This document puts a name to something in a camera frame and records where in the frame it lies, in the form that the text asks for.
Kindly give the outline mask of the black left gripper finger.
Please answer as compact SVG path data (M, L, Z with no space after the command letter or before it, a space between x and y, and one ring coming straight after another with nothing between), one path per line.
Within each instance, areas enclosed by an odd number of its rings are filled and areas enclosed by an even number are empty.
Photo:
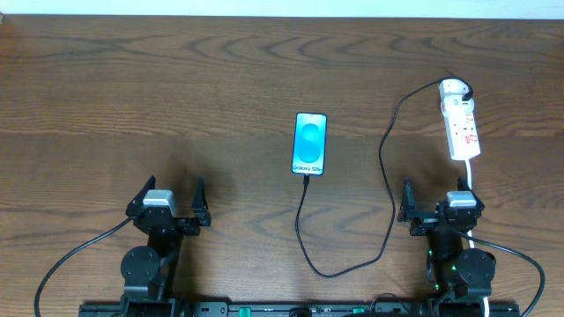
M212 223L212 216L208 203L205 198L204 180L197 181L196 192L192 199L191 210L195 215L200 226L210 226Z
M126 215L128 217L137 217L142 212L144 207L143 200L149 190L155 189L155 183L156 183L156 179L153 175L151 175L148 181L142 187L142 189L128 203L126 208Z

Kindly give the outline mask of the blue Galaxy smartphone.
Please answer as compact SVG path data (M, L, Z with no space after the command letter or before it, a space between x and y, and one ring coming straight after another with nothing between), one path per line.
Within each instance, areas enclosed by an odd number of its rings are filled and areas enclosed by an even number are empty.
M296 115L292 173L314 176L324 174L327 127L326 114Z

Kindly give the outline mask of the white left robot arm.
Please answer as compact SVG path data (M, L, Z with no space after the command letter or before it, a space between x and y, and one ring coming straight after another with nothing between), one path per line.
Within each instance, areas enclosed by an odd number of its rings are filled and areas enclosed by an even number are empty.
M197 181L192 217L176 211L174 193L156 189L152 176L129 202L126 215L148 235L147 244L133 247L122 258L124 291L121 316L191 316L191 307L172 292L182 241L200 234L212 222L205 199L204 181Z

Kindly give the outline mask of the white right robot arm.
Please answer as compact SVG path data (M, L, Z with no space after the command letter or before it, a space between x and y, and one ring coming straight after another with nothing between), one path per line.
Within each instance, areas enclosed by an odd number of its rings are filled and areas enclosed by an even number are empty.
M410 224L411 236L427 239L427 278L435 295L420 305L425 316L491 316L488 297L492 294L495 257L476 247L465 247L468 232L477 225L484 204L460 178L457 189L436 204L433 211L417 208L414 190L404 180L398 214Z

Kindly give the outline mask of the white USB charger adapter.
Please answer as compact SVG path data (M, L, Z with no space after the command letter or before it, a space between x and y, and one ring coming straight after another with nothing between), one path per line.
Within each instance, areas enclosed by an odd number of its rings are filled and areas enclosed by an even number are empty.
M473 99L463 100L463 95L446 94L442 97L441 111L444 117L471 114L475 103Z

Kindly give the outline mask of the white power strip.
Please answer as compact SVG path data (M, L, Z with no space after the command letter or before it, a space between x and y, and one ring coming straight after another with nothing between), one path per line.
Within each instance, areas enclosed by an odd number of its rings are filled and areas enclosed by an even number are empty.
M442 80L439 84L442 97L446 94L463 95L463 100L473 99L471 88L458 78ZM444 117L449 154L453 160L466 161L480 154L479 137L474 113Z

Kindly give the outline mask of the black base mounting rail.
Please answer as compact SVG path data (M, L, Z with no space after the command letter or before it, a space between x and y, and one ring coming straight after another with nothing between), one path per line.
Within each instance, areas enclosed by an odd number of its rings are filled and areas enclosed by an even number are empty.
M338 317L338 316L432 316L430 309L412 303L383 300L364 303L294 303L229 304L226 302L193 303L123 303L83 304L78 316L180 316L180 317Z

